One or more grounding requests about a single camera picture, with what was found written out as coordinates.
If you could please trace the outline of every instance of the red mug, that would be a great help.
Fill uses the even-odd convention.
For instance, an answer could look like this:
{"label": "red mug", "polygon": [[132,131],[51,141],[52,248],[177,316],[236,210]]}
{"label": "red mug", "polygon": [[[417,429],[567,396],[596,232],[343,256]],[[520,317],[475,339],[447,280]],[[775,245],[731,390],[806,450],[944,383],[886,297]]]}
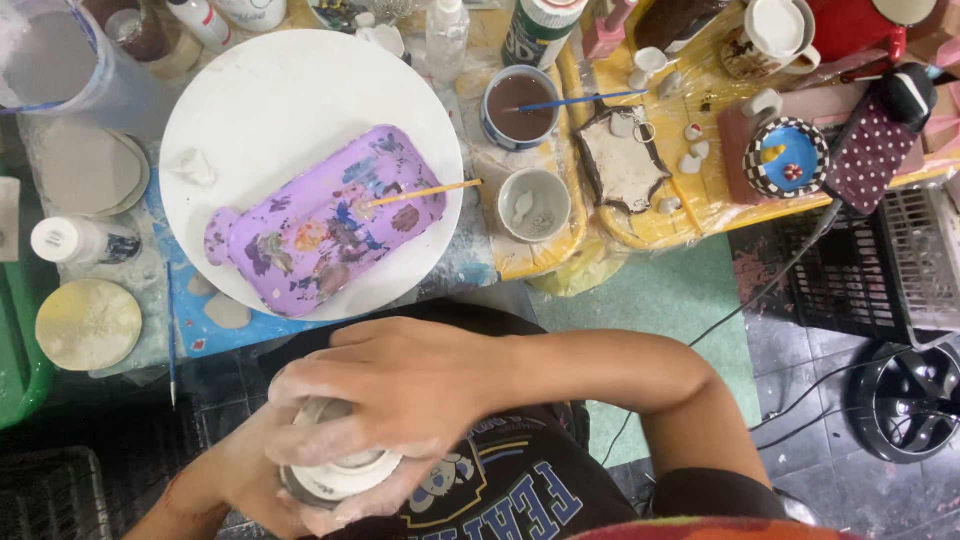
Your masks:
{"label": "red mug", "polygon": [[890,0],[807,0],[817,21],[813,46],[823,62],[844,59],[884,39],[889,43],[890,60],[898,61],[906,51],[906,26],[927,18],[935,4],[932,0],[899,1],[914,2],[907,4],[911,7],[907,17],[913,20],[898,24],[881,14],[879,4],[889,4]]}

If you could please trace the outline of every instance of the small white bowl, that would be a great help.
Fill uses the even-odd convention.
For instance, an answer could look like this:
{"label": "small white bowl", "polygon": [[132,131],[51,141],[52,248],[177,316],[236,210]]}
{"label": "small white bowl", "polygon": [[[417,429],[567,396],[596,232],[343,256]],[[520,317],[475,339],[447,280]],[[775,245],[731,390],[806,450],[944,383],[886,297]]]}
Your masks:
{"label": "small white bowl", "polygon": [[[532,194],[532,201],[527,193]],[[523,212],[523,202],[518,207],[521,197],[532,202],[529,211]],[[510,236],[525,244],[537,244],[566,227],[570,205],[570,193],[564,181],[543,169],[522,169],[510,175],[500,187],[496,215]]]}

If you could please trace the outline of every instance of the yellow round board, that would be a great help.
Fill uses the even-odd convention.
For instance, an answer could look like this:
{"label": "yellow round board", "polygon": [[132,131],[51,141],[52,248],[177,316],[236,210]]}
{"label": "yellow round board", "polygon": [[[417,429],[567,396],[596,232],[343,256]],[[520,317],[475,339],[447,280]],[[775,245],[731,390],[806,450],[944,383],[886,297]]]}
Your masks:
{"label": "yellow round board", "polygon": [[40,307],[36,341],[63,369],[104,369],[133,350],[142,324],[140,306],[123,287],[77,280],[54,291]]}

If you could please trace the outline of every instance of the purple hot water bottle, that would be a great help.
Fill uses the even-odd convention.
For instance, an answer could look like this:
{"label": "purple hot water bottle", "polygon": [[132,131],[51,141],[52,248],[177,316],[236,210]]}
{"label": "purple hot water bottle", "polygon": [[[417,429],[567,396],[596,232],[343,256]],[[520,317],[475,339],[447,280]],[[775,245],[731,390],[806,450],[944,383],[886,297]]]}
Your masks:
{"label": "purple hot water bottle", "polygon": [[439,185],[403,131],[376,126],[246,213],[217,209],[206,226],[206,258],[235,265],[273,313],[300,317],[446,210],[444,193],[372,208],[363,202]]}

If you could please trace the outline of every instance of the green paint bottle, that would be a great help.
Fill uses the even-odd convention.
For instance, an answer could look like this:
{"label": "green paint bottle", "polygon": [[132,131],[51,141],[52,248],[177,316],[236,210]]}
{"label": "green paint bottle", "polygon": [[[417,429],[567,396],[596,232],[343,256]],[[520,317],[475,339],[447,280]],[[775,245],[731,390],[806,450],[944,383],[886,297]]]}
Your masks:
{"label": "green paint bottle", "polygon": [[550,67],[586,6],[587,0],[518,0],[503,43],[503,64]]}

